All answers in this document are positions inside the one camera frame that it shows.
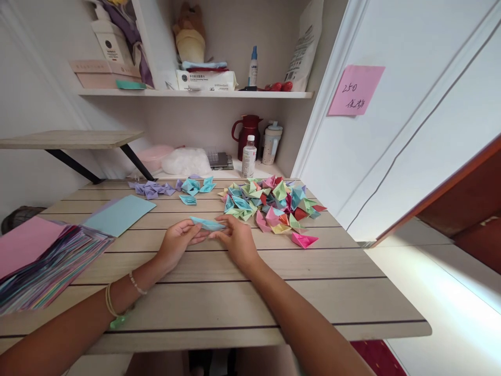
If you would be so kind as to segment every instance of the hand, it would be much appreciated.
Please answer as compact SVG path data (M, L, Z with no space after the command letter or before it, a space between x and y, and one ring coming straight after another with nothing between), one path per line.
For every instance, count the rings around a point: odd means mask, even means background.
M233 262L244 274L247 274L250 268L262 261L252 238L251 227L232 215L223 215L216 220L226 221L228 228L223 232L211 233L209 239L220 240L228 249Z
M209 232L201 231L201 228L201 224L194 225L191 219L185 219L167 229L160 250L155 255L165 266L166 273L176 267L186 247L206 239Z

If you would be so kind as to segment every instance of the red carpet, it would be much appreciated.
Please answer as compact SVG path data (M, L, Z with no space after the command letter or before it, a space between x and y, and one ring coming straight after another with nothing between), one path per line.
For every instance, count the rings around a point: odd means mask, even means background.
M407 376L398 360L382 340L351 342L377 376Z

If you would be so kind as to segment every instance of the plastic bag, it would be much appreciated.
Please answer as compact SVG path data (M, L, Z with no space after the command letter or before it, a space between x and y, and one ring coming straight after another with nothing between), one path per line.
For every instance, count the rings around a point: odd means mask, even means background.
M171 175L207 175L212 172L203 149L176 149L162 160L162 170Z
M292 81L292 91L305 91L318 40L322 32L324 0L312 0L299 18L299 39L284 81Z

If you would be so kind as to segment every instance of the tissue box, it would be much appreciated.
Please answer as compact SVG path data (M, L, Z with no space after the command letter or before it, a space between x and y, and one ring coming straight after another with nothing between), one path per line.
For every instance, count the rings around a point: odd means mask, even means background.
M139 69L107 60L76 60L69 62L86 89L117 89L116 81L140 83Z
M188 72L176 70L179 90L234 91L235 72Z

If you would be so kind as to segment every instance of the white shelf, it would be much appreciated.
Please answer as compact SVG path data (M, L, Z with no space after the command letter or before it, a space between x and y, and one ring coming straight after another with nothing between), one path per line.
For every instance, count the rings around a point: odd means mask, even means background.
M214 176L215 179L242 179L242 162L238 160L237 157L233 156L233 168L234 170L218 170L211 171L208 175L202 175L202 178L208 178L210 176ZM134 170L128 177L134 178L135 175L138 174L137 170ZM272 164L271 166L267 166L262 164L260 160L256 161L256 168L254 170L254 177L258 179L269 178L272 175L283 176L284 178L288 178L283 175L282 171L278 168L276 164ZM186 175L170 175L165 172L154 173L153 177L156 179L186 179L188 176Z
M297 91L188 91L188 90L120 90L120 89L79 89L80 96L107 97L201 97L201 98L289 98L310 99L313 92Z

